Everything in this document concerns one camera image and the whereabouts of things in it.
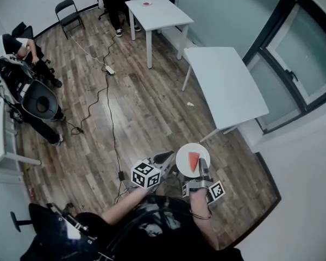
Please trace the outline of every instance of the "red item on table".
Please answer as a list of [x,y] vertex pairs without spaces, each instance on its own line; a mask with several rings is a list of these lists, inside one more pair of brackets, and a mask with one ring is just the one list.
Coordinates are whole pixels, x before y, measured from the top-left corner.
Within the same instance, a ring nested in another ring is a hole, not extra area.
[[199,153],[189,152],[189,161],[190,161],[190,168],[194,173],[199,162]]

